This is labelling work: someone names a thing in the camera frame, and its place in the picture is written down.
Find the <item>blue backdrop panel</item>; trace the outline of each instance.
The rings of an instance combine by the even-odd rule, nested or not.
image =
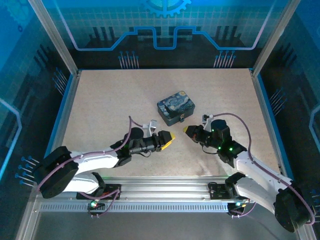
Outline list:
[[[287,1],[44,3],[79,68],[135,69],[252,67]]]
[[[302,0],[261,71],[295,179],[320,208],[320,2]],[[315,229],[319,235],[319,224]]]
[[[0,238],[11,240],[44,157],[69,71],[26,0],[0,0]]]

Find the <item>blue pin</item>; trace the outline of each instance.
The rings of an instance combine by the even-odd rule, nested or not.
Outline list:
[[[23,177],[23,176],[19,176],[18,173],[16,173],[16,174],[14,175],[14,177],[15,177],[16,179],[17,179],[17,178],[20,178],[20,179],[27,180],[27,181],[29,181],[29,182],[34,183],[34,181],[32,181],[32,180],[30,180],[30,179],[28,179],[28,178],[25,178],[25,177]]]
[[[35,164],[34,164],[33,162],[28,161],[24,156],[23,156],[23,157],[21,157],[21,161],[22,161],[22,162],[30,163],[30,164],[32,164],[32,165],[34,165],[34,166],[35,166]]]
[[[31,173],[31,171],[30,171],[30,170],[28,170],[28,169],[26,169],[26,168],[22,167],[21,165],[19,165],[19,166],[18,166],[18,169],[19,169],[19,170],[20,170],[20,169],[23,169],[23,170],[25,170],[25,171],[27,171],[27,172]]]
[[[37,160],[33,159],[32,156],[28,156],[28,160],[33,160],[33,161],[35,161],[36,163],[39,163]]]
[[[225,64],[224,64],[224,67],[226,68],[228,63],[229,63],[229,60],[230,60],[230,56],[226,56],[226,61],[225,61]]]
[[[20,183],[20,185],[24,184],[24,185],[33,187],[33,185],[31,185],[31,184],[29,184],[29,183],[26,183],[26,182],[24,182],[23,180],[20,180],[19,183]]]
[[[26,173],[25,171],[22,173],[22,176],[28,176],[28,177],[30,177],[30,178],[32,178],[32,179],[34,179],[34,178],[35,178],[34,176],[29,175],[29,174],[28,174],[28,173]]]
[[[26,167],[26,168],[31,168],[31,169],[33,169],[33,167],[30,166],[28,163],[25,164],[25,167]]]

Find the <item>beige tabletop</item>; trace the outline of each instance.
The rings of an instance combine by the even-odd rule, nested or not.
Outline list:
[[[157,102],[179,91],[194,102],[194,114],[168,127],[158,114]],[[252,135],[252,154],[279,171],[248,69],[83,70],[63,145],[70,151],[104,150],[128,132],[129,115],[140,124],[154,119],[156,132],[167,130],[176,136],[168,148],[149,158],[133,155],[122,167],[97,172],[103,177],[231,175],[234,169],[218,156],[202,152],[183,133],[185,126],[200,125],[203,114],[225,112],[243,118]],[[233,139],[247,147],[242,123],[232,116],[223,119]]]

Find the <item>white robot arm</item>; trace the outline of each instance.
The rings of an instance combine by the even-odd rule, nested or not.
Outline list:
[[[69,151],[65,146],[55,149],[33,167],[32,175],[42,196],[48,199],[62,192],[80,192],[100,197],[106,185],[95,170],[123,166],[131,161],[134,154],[145,156],[160,152],[175,139],[169,131],[153,133],[156,129],[154,120],[140,127],[147,129],[146,137],[141,128],[134,127],[130,129],[129,136],[126,134],[123,140],[102,151]]]
[[[232,115],[240,119],[233,113],[204,115],[203,125],[187,126],[183,131],[202,147],[217,149],[213,154],[237,170],[225,181],[230,195],[248,198],[265,207],[290,232],[308,221],[314,222],[312,201],[303,192],[303,188],[298,187],[292,179],[270,169],[252,156],[250,149],[234,141],[226,121],[214,120],[214,117],[221,115]]]

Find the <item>purple cable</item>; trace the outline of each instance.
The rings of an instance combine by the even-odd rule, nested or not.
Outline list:
[[[264,171],[265,173],[269,174],[271,177],[273,177],[274,179],[276,179],[278,182],[284,184],[286,187],[288,187],[299,199],[300,201],[303,203],[303,205],[305,206],[305,208],[308,210],[310,216],[311,216],[311,221],[307,222],[306,225],[313,225],[316,222],[316,218],[315,215],[313,213],[313,211],[311,210],[311,208],[309,207],[308,203],[304,200],[304,198],[288,183],[286,183],[285,181],[283,181],[282,179],[280,179],[279,177],[277,177],[276,175],[274,175],[272,172],[270,172],[268,169],[265,169],[263,166],[259,165],[254,158],[251,155],[251,143],[252,143],[252,139],[251,139],[251,134],[250,134],[250,130],[247,126],[247,124],[245,123],[245,121],[242,120],[241,117],[239,117],[236,114],[230,113],[230,112],[224,112],[224,113],[219,113],[216,115],[213,115],[213,117],[219,117],[219,116],[223,116],[223,115],[230,115],[233,116],[237,119],[239,119],[242,124],[244,125],[247,133],[248,133],[248,137],[249,137],[249,145],[248,145],[248,154],[249,154],[249,158],[251,159],[251,161],[253,162],[254,165],[256,165],[259,169],[261,169],[262,171]]]
[[[120,190],[117,189],[117,190],[115,190],[114,192],[115,192],[115,195],[114,195],[114,198],[112,199],[112,202],[110,203],[110,205],[108,206],[108,208],[107,208],[103,213],[96,215],[97,218],[105,215],[105,214],[110,210],[111,206],[114,204],[115,200],[117,199],[117,197],[118,197],[118,195],[119,195],[119,193],[120,193]]]
[[[143,128],[143,126],[142,126],[141,124],[136,123],[136,122],[133,121],[132,119],[131,119],[131,121],[132,121],[133,124],[137,125],[138,127]]]
[[[53,175],[55,174],[59,169],[63,168],[66,164],[74,161],[74,160],[78,160],[78,159],[81,159],[81,158],[84,158],[84,157],[95,157],[95,156],[101,156],[101,155],[105,155],[105,154],[108,154],[108,153],[113,153],[113,152],[116,152],[118,150],[120,150],[121,148],[124,147],[124,145],[126,145],[126,143],[128,142],[129,140],[129,137],[130,137],[130,134],[131,134],[131,128],[132,128],[132,118],[131,116],[129,116],[129,131],[128,131],[128,134],[125,138],[125,140],[123,141],[123,143],[117,147],[116,149],[112,149],[110,151],[93,151],[93,152],[87,152],[85,154],[82,154],[82,155],[78,155],[78,156],[75,156],[73,158],[70,158],[69,160],[61,163],[60,165],[58,165],[55,169],[53,169],[47,176],[45,176],[45,178],[42,179],[42,181],[38,184],[38,187],[36,188],[37,192],[40,192],[40,188],[41,186]]]
[[[240,211],[236,211],[236,210],[232,210],[232,212],[237,213],[237,214],[240,214],[240,215],[238,215],[238,216],[239,216],[239,218],[241,218],[241,217],[247,216],[249,213],[251,213],[251,212],[253,211],[253,209],[255,208],[256,205],[257,205],[257,203],[255,202],[255,203],[253,204],[252,208],[251,208],[248,212],[243,213],[243,214],[242,214]]]
[[[110,196],[112,196],[113,194],[119,193],[119,192],[120,192],[119,189],[116,189],[116,190],[114,190],[114,191],[112,191],[112,192],[110,192],[110,193],[108,193],[108,194],[106,194],[106,195],[103,195],[103,196],[89,196],[89,195],[85,194],[84,192],[79,192],[79,193],[80,193],[82,196],[86,197],[87,199],[91,199],[91,200],[101,200],[101,199],[105,199],[105,198],[110,197]]]

